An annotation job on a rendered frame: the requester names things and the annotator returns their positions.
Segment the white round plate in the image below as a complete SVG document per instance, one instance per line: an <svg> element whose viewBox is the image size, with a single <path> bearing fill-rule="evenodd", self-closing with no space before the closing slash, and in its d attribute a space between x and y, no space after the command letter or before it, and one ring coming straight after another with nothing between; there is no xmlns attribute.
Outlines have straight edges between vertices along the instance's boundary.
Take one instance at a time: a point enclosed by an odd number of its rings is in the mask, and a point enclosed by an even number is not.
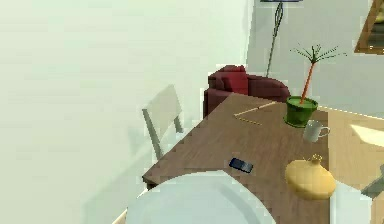
<svg viewBox="0 0 384 224"><path fill-rule="evenodd" d="M126 224L276 224L263 203L222 170L185 174L129 205Z"/></svg>

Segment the white dining chair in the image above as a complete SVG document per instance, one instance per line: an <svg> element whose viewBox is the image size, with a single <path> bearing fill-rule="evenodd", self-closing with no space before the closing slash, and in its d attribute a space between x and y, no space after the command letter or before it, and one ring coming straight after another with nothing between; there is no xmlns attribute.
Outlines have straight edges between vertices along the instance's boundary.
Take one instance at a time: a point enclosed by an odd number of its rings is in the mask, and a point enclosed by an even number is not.
<svg viewBox="0 0 384 224"><path fill-rule="evenodd" d="M173 125L177 133L184 132L179 117L181 112L181 104L175 86L172 84L161 90L147 106L142 109L157 159L160 159L164 155L161 140L167 129Z"/></svg>

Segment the brown wooden dining table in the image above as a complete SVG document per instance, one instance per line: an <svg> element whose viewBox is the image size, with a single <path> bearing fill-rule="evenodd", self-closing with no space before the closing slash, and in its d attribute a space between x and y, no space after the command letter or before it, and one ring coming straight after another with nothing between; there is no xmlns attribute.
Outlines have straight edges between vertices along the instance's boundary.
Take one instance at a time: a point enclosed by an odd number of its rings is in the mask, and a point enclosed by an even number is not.
<svg viewBox="0 0 384 224"><path fill-rule="evenodd" d="M167 152L144 175L153 188L176 176L208 170L223 170L262 201L276 224L330 224L327 200L304 200L291 191L285 181L286 165L313 154L329 166L328 139L315 143L303 139L303 130L287 125L286 105L274 105L237 117L234 114L271 101L232 93L207 117ZM245 173L229 166L232 158L251 163Z"/></svg>

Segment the short yellow pencil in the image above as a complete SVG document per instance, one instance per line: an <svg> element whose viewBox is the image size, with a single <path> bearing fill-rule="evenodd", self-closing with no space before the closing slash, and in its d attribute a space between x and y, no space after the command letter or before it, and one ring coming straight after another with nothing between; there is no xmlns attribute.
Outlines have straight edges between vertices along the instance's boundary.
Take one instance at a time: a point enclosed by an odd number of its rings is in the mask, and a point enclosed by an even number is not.
<svg viewBox="0 0 384 224"><path fill-rule="evenodd" d="M238 119L238 120L240 120L240 121L247 122L247 123L255 124L255 125L262 125L261 123L259 123L259 122L257 122L257 121L248 120L248 119L241 118L241 117L236 117L236 119Z"/></svg>

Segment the long pale pencil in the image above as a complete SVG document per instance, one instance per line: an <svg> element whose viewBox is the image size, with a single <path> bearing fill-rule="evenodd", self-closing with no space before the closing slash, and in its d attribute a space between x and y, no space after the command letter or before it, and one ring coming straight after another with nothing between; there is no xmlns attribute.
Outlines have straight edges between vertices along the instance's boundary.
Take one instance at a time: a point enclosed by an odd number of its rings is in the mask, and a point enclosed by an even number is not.
<svg viewBox="0 0 384 224"><path fill-rule="evenodd" d="M252 108L252 109L248 109L248 110L245 110L245 111L236 113L236 114L234 114L234 116L237 117L237 116L240 116L240 115L242 115L242 114L246 114L246 113L249 113L249 112L252 112L252 111L255 111L255 110L259 110L259 109L262 109L262 108L265 108L265 107L274 105L274 104L276 104L276 103L277 103L277 102L275 102L275 101L274 101L274 102L270 102L270 103L267 103L267 104L264 104L264 105L261 105L261 106Z"/></svg>

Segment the dark blue phone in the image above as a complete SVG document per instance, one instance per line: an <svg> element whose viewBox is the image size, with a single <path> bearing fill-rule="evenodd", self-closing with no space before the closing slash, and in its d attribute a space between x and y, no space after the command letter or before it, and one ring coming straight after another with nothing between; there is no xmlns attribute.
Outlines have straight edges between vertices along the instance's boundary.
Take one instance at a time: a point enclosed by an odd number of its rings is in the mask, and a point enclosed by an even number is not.
<svg viewBox="0 0 384 224"><path fill-rule="evenodd" d="M253 169L253 165L251 163L245 162L237 158L232 158L229 163L229 166L245 173L250 173Z"/></svg>

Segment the potted plant in green pot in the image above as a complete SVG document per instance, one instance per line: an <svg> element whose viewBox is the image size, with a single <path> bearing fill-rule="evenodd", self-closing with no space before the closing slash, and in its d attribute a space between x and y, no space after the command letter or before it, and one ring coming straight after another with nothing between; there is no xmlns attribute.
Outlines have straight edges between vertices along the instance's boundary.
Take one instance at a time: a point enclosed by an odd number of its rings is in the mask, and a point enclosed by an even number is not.
<svg viewBox="0 0 384 224"><path fill-rule="evenodd" d="M339 52L338 46L325 50L320 44L312 45L309 49L296 47L292 49L292 52L306 58L310 66L301 94L299 96L290 96L286 99L286 115L283 119L292 127L304 128L318 108L318 102L307 97L315 65L326 59L346 56L346 53Z"/></svg>

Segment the grey floor lamp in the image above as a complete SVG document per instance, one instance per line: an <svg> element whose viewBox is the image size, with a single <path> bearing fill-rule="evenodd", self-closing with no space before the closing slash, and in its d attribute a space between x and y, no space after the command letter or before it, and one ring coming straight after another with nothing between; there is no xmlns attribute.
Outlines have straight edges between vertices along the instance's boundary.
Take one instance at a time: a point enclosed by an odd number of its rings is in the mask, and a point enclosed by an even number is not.
<svg viewBox="0 0 384 224"><path fill-rule="evenodd" d="M267 78L270 77L270 71L271 71L271 65L272 65L272 59L274 54L274 48L276 43L276 38L279 33L279 29L282 23L282 20L284 18L285 9L287 8L286 4L292 4L293 6L297 6L300 2L303 2L304 0L260 0L262 3L269 3L275 5L275 12L274 12L274 18L273 18L273 31L272 31L272 40L271 40L271 47L269 50L269 56L268 56L268 63L267 63L267 69L265 72L265 76Z"/></svg>

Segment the grey mug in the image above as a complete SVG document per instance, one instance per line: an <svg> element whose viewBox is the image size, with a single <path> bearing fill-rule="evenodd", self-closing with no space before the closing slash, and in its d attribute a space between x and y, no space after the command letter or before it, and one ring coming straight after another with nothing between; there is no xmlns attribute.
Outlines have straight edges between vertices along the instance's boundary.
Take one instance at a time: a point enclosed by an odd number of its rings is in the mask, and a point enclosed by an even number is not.
<svg viewBox="0 0 384 224"><path fill-rule="evenodd" d="M320 121L309 120L306 124L303 139L309 142L317 142L319 138L330 133L330 128L324 126Z"/></svg>

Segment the wooden framed picture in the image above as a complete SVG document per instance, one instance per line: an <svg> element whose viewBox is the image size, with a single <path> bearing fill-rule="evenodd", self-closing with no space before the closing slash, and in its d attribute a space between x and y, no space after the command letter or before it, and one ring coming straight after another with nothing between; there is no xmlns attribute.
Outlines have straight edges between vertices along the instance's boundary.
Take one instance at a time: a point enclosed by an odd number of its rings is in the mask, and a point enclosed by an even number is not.
<svg viewBox="0 0 384 224"><path fill-rule="evenodd" d="M354 52L384 55L384 0L372 0Z"/></svg>

